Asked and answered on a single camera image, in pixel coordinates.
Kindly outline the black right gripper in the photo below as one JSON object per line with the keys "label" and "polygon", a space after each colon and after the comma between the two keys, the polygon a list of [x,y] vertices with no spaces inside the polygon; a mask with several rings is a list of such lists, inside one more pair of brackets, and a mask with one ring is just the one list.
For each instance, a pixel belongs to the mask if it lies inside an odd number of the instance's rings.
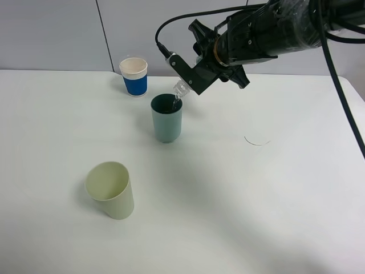
{"label": "black right gripper", "polygon": [[214,29],[195,19],[188,27],[196,43],[194,51],[219,73],[222,82],[231,81],[245,88],[248,80],[243,65],[277,59],[264,52],[257,42],[256,23],[249,17],[228,17]]}

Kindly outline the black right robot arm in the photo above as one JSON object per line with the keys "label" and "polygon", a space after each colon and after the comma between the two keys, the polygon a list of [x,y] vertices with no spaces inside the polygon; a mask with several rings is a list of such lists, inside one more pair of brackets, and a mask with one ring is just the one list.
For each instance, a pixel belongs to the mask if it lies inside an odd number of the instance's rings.
{"label": "black right robot arm", "polygon": [[364,1],[269,1],[236,12],[213,29],[194,21],[189,30],[200,60],[186,82],[197,94],[218,79],[245,88],[250,81],[244,65],[318,48],[322,34],[338,41],[333,31],[359,31],[363,24]]}

